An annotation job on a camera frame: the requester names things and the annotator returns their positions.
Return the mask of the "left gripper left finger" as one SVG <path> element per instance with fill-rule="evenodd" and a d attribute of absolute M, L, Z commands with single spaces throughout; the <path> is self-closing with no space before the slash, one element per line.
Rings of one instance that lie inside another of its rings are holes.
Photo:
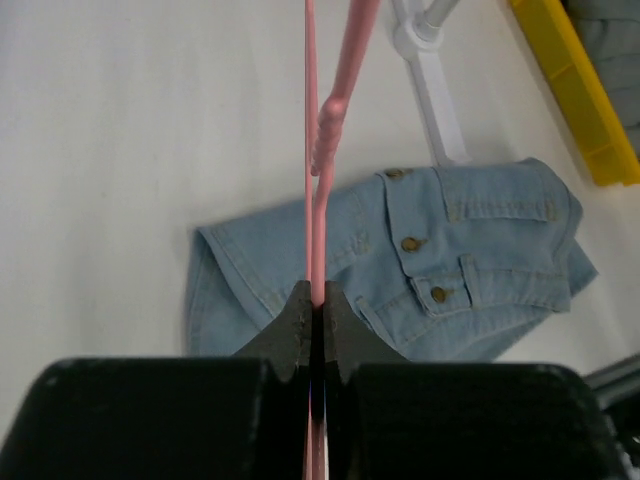
<path fill-rule="evenodd" d="M 5 479 L 301 479 L 311 302 L 229 357 L 68 358 L 32 383 L 1 448 Z"/>

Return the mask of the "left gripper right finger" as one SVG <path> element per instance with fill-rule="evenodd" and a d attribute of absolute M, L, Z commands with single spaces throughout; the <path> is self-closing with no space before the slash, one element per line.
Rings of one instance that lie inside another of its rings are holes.
<path fill-rule="evenodd" d="M 628 477 L 611 422 L 573 370 L 411 362 L 332 282 L 323 322 L 330 478 Z"/>

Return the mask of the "light blue denim garment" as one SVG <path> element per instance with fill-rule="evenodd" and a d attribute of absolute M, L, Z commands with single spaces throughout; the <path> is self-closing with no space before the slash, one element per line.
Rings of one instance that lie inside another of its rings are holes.
<path fill-rule="evenodd" d="M 491 361 L 595 279 L 576 239 L 582 211 L 536 159 L 392 168 L 331 194 L 326 272 L 405 358 Z M 281 312 L 305 263 L 302 201 L 198 227 L 189 353 L 238 351 Z"/>

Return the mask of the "pink wire hanger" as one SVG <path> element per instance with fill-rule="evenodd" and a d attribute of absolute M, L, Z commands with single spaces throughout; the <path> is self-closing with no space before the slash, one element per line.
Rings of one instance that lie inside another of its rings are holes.
<path fill-rule="evenodd" d="M 334 181 L 335 156 L 379 5 L 378 1 L 352 1 L 349 4 L 333 85 L 323 104 L 318 103 L 315 3 L 307 1 L 304 8 L 306 279 L 311 289 L 306 479 L 326 479 L 329 474 L 324 380 L 325 329 L 329 326 L 326 211 Z"/>

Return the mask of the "yellow plastic bin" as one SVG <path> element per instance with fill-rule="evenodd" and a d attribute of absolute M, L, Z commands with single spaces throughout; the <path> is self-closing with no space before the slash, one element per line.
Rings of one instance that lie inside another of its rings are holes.
<path fill-rule="evenodd" d="M 639 160 L 559 1 L 509 2 L 595 184 L 639 183 Z"/>

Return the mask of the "white clothes rack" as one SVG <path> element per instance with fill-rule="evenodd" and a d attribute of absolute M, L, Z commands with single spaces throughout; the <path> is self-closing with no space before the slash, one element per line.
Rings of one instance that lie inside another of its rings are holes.
<path fill-rule="evenodd" d="M 457 0 L 391 3 L 396 18 L 393 46 L 407 65 L 432 160 L 438 165 L 471 161 L 439 56 L 444 23 L 458 4 Z"/>

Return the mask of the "grey folded garment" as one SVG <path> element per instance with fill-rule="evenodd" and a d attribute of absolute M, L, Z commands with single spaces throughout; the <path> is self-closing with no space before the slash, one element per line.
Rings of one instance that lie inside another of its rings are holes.
<path fill-rule="evenodd" d="M 639 150 L 639 2 L 563 6 L 635 151 Z"/>

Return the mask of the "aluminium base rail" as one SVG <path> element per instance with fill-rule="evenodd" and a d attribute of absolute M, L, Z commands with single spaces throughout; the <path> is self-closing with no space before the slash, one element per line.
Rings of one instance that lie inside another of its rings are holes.
<path fill-rule="evenodd" d="M 639 364 L 636 354 L 583 377 L 602 410 L 639 394 Z"/>

